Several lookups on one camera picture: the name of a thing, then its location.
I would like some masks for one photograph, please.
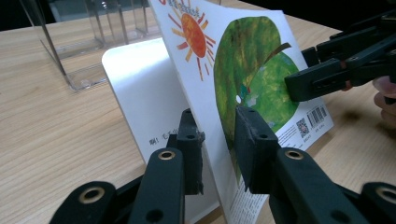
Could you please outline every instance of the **orange sun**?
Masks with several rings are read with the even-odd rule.
[[[182,36],[186,39],[185,42],[177,45],[177,48],[189,48],[189,51],[186,55],[187,62],[190,60],[192,53],[195,54],[201,80],[203,81],[204,77],[202,75],[201,59],[206,57],[211,67],[213,67],[212,63],[215,61],[213,57],[213,50],[211,48],[213,48],[213,45],[216,44],[216,41],[204,34],[204,29],[209,24],[209,22],[207,20],[203,22],[205,13],[202,15],[201,18],[198,18],[198,20],[196,20],[192,15],[188,13],[177,11],[175,7],[173,7],[173,10],[180,22],[177,22],[172,17],[172,15],[168,14],[168,16],[180,30],[172,28],[172,32],[175,35]],[[209,75],[209,69],[207,68],[207,64],[204,63],[204,65],[206,73]]]

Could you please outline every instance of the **illustrated sun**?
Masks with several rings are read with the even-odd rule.
[[[215,61],[213,57],[213,45],[216,44],[216,41],[209,36],[204,34],[204,29],[209,24],[207,20],[205,20],[205,13],[202,14],[201,17],[192,16],[189,13],[185,13],[181,10],[177,10],[176,7],[173,7],[173,10],[178,18],[175,18],[168,14],[169,18],[175,23],[175,25],[179,28],[172,28],[172,32],[175,35],[182,36],[186,39],[185,42],[177,45],[178,49],[187,49],[189,48],[186,61],[189,62],[192,54],[196,56],[196,61],[199,68],[199,73],[201,76],[201,80],[204,81],[204,77],[202,75],[202,67],[201,67],[201,60],[206,58],[204,62],[206,73],[209,75],[209,69],[207,68],[207,63],[211,67],[213,67],[213,62]]]

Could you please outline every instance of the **qr code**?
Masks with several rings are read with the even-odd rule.
[[[308,126],[306,126],[304,118],[297,121],[297,127],[298,127],[298,130],[300,131],[301,137],[305,137],[307,134],[309,134],[309,129],[308,129]]]

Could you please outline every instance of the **wooden surface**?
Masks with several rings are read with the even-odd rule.
[[[257,8],[232,0],[222,4]],[[301,49],[337,33],[288,21]],[[69,35],[67,23],[55,26]],[[0,52],[1,223],[48,223],[80,185],[104,180],[118,188],[144,173],[108,83],[71,91],[32,28],[1,32]],[[357,192],[368,181],[396,185],[396,132],[381,120],[374,95],[368,83],[323,97],[334,127],[308,149],[332,181]],[[219,210],[201,223],[209,222],[224,223]],[[268,206],[259,222],[274,222]]]

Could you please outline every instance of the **human hand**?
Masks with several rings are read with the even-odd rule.
[[[374,97],[374,102],[381,110],[382,119],[390,126],[396,127],[396,103],[387,105],[385,96],[396,99],[396,84],[391,83],[389,77],[379,77],[373,80],[374,87],[379,91]]]

